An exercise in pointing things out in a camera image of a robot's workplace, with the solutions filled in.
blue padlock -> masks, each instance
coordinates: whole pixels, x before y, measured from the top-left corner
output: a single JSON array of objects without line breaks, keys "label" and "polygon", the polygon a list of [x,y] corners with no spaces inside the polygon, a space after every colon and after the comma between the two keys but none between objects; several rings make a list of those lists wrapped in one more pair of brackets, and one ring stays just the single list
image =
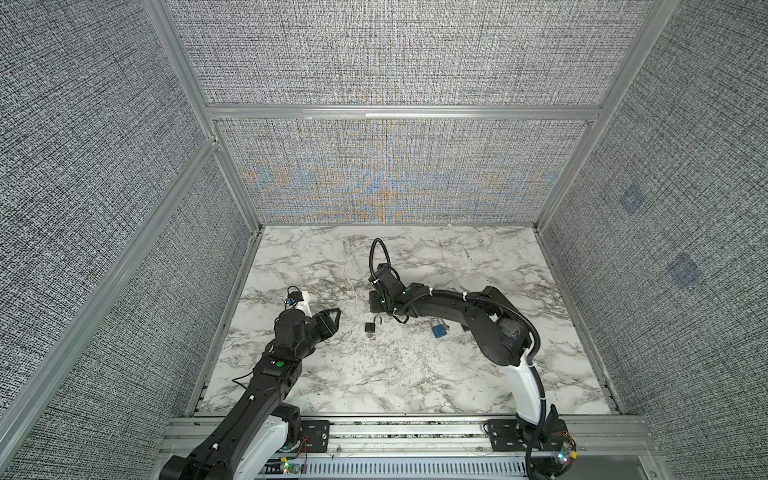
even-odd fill
[{"label": "blue padlock", "polygon": [[434,333],[435,338],[438,339],[441,336],[445,336],[447,332],[445,331],[445,327],[441,323],[438,323],[437,325],[432,325],[432,333]]}]

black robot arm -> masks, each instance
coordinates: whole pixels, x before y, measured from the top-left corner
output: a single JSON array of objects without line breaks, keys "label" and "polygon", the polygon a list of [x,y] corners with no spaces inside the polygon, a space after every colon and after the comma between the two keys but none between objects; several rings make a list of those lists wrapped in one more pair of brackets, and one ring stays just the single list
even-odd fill
[{"label": "black robot arm", "polygon": [[[373,255],[377,245],[381,245],[386,263],[380,263],[374,269]],[[379,238],[373,241],[368,260],[369,282],[375,289],[369,294],[371,312],[386,312],[400,323],[417,316],[461,323],[472,333],[480,352],[502,368],[517,406],[517,425],[511,434],[515,441],[512,443],[517,447],[519,439],[525,444],[529,477],[559,476],[570,468],[575,444],[554,405],[547,414],[544,385],[533,361],[541,346],[541,338],[531,321],[492,286],[472,293],[437,290],[422,283],[406,286],[392,267],[389,252]],[[532,458],[533,448],[554,449],[559,453],[555,459]]]},{"label": "black robot arm", "polygon": [[301,361],[315,345],[339,329],[341,310],[323,310],[310,317],[291,308],[275,320],[275,340],[253,367],[245,393],[216,427],[187,457],[174,455],[160,473],[161,480],[231,480],[266,418],[279,416],[289,424],[286,445],[295,444],[300,430],[299,409],[281,403],[301,374]]}]

blue sticker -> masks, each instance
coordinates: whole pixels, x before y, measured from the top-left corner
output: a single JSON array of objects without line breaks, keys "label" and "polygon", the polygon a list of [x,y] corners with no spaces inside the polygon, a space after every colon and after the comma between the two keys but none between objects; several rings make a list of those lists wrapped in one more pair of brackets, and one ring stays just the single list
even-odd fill
[{"label": "blue sticker", "polygon": [[667,273],[680,288],[693,285],[701,278],[701,268],[687,253],[681,253],[667,264]]},{"label": "blue sticker", "polygon": [[645,197],[643,196],[643,192],[640,191],[640,186],[637,184],[630,185],[627,188],[627,191],[624,192],[624,195],[621,196],[621,199],[619,199],[621,206],[624,207],[630,215],[635,214],[644,201]]}]

gray fabric wall panel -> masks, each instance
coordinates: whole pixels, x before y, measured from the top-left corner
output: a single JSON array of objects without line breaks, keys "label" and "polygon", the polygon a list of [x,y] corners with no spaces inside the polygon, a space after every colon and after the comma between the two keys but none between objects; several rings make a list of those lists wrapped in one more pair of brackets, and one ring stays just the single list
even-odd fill
[{"label": "gray fabric wall panel", "polygon": [[211,159],[2,478],[146,478],[249,236]]},{"label": "gray fabric wall panel", "polygon": [[766,25],[683,0],[544,233],[679,480],[768,469]]},{"label": "gray fabric wall panel", "polygon": [[141,2],[5,2],[0,414],[203,140]]},{"label": "gray fabric wall panel", "polygon": [[651,0],[169,0],[208,101],[599,104]]},{"label": "gray fabric wall panel", "polygon": [[533,222],[582,121],[226,120],[267,223]]}]

marble tabletop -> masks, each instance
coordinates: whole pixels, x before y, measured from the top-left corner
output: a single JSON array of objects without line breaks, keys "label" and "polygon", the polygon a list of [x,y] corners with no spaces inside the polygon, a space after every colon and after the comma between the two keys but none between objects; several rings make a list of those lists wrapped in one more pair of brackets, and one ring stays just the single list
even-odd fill
[{"label": "marble tabletop", "polygon": [[[384,315],[375,333],[364,331],[374,317],[367,279],[376,237],[406,285],[499,288],[541,335],[536,362],[548,400],[560,413],[610,412],[530,228],[368,225],[266,229],[199,410],[227,411],[240,398],[231,379],[260,358],[286,288],[296,285],[309,290],[313,313],[343,312],[339,332],[304,360],[286,399],[303,414],[514,412],[501,370],[461,325],[446,322],[448,334],[436,339],[429,319],[402,325]],[[379,250],[375,263],[383,261]]]}]

